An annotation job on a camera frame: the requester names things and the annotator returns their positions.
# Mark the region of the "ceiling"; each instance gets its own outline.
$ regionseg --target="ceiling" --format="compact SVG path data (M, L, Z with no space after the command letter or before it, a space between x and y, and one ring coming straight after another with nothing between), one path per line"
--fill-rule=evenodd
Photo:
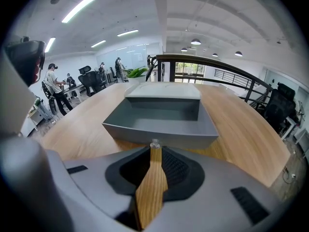
M167 52L180 53L181 48L193 46L193 38L202 43L193 46L196 54L206 57L252 45L299 49L291 27L278 23L277 4L271 0L168 0L167 4Z
M47 56L98 51L132 37L159 34L155 0L94 0L67 24L62 19L82 0L32 0L21 13L12 30L19 36L46 43L56 40ZM138 33L117 37L126 30ZM106 42L91 48L97 42Z
M61 23L80 1L32 0L12 34L46 42L56 37L47 56L96 52L151 35L162 37L168 53L181 53L181 48L191 47L191 40L198 38L202 44L187 53L205 57L252 46L295 53L302 48L287 11L276 0L95 0L67 24ZM132 29L139 32L117 37ZM106 42L91 48L102 40Z

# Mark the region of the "wooden table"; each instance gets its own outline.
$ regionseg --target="wooden table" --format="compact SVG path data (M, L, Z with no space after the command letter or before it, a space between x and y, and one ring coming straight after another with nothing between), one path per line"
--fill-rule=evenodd
M93 158L139 146L114 140L102 126L129 86L112 85L79 104L49 130L43 146L57 151L63 160ZM280 137L252 107L224 88L195 86L219 137L207 149L188 150L231 162L270 187L290 156ZM151 167L136 193L142 227L160 211L166 189L161 151L153 150Z

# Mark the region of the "gray tray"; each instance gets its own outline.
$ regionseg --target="gray tray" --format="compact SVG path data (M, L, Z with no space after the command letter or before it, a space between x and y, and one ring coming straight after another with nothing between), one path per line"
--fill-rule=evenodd
M179 148L207 148L218 132L200 100L125 98L103 122L115 139Z

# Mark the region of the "black office chair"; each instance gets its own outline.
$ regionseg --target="black office chair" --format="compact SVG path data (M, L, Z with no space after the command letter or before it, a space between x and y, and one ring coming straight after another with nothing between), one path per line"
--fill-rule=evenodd
M95 72L96 73L96 79L98 81L98 84L100 85L100 87L102 87L103 89L106 88L106 80L103 74L100 74L99 72Z
M115 72L114 72L114 70L112 69L112 67L110 67L110 70L111 70L111 72L112 72L112 77L116 79L116 80L114 80L114 83L118 83L118 78L117 78L117 76L115 75Z
M97 75L94 71L90 71L90 66L85 66L79 69L79 73L81 74L78 77L78 80L85 86L87 96L93 96L94 94L100 92L102 88L100 87L100 82L97 80Z
M277 133L284 127L287 116L295 110L294 96L295 91L284 84L279 84L278 89L271 93L263 117Z

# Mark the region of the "potted plant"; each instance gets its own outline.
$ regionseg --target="potted plant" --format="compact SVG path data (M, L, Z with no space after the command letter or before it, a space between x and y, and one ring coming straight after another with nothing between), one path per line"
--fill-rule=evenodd
M148 68L140 67L136 69L126 69L124 71L126 72L129 83L139 84L146 81L146 76L143 75L143 73L148 71Z

